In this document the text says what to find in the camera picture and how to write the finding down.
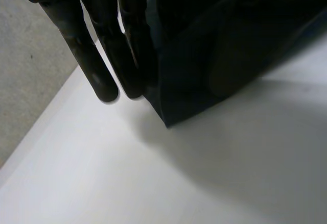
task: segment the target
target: black bag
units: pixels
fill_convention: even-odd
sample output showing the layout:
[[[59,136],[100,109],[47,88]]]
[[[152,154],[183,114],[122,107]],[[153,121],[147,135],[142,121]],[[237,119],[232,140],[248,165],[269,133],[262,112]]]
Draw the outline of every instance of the black bag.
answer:
[[[148,0],[159,85],[145,97],[167,127],[225,100],[327,22],[324,1],[308,8],[253,1],[191,0],[192,24],[163,46],[155,0]]]

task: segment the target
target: concrete floor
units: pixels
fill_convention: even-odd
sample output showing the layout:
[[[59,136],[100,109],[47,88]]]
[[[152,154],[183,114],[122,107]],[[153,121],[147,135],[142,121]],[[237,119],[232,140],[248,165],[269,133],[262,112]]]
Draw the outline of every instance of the concrete floor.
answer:
[[[0,23],[1,168],[77,63],[37,4],[0,0]]]

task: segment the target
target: navy fabric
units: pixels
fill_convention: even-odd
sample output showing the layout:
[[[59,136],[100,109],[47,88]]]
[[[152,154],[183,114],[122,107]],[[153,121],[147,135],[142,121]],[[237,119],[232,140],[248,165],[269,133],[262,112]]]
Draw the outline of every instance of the navy fabric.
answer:
[[[171,43],[163,45],[155,0],[148,0],[147,19],[160,63],[159,85],[149,89],[145,97],[167,127],[227,98],[224,94],[213,95],[209,91],[205,81],[209,75],[215,74],[210,73],[212,70],[208,71],[208,67],[218,63],[218,67],[222,68],[219,72],[224,73],[226,67],[220,63],[227,59],[232,60],[237,68],[242,66],[239,65],[240,62],[244,62],[245,67],[255,71],[248,73],[249,79],[246,81],[249,82],[250,78],[258,75],[260,71],[281,59],[286,53],[289,54],[290,49],[296,49],[294,46],[300,46],[300,43],[307,41],[313,31],[312,26],[318,28],[314,23],[319,22],[321,25],[327,22],[327,11],[324,12],[322,6],[312,9],[300,19],[283,19],[279,14],[290,11],[289,15],[293,15],[291,8],[279,7],[278,1],[263,1],[265,5],[261,9],[266,12],[255,8],[251,8],[253,11],[247,11],[247,8],[239,5],[242,0],[190,0],[188,16],[192,19],[192,24]],[[301,5],[299,1],[294,4],[289,1],[289,6],[296,4]],[[266,13],[269,13],[269,23],[260,25],[260,20]],[[272,23],[273,31],[277,31],[274,33],[276,38],[269,38],[272,34],[269,30]],[[227,40],[230,51],[225,52],[222,60],[219,48],[224,46],[222,44]],[[243,49],[243,52],[233,56],[238,51],[237,48]],[[278,55],[270,55],[276,50]]]

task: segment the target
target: white surface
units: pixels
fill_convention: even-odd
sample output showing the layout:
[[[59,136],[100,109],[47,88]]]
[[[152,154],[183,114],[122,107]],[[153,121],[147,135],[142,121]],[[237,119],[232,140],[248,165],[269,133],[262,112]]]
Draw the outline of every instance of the white surface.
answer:
[[[324,36],[170,130],[78,68],[0,171],[0,223],[327,223],[326,58]]]

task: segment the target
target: gray floor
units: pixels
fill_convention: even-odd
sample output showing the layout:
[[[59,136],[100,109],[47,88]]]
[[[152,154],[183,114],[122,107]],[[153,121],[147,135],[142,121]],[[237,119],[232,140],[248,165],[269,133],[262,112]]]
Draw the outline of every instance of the gray floor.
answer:
[[[0,168],[76,66],[37,4],[0,0]]]

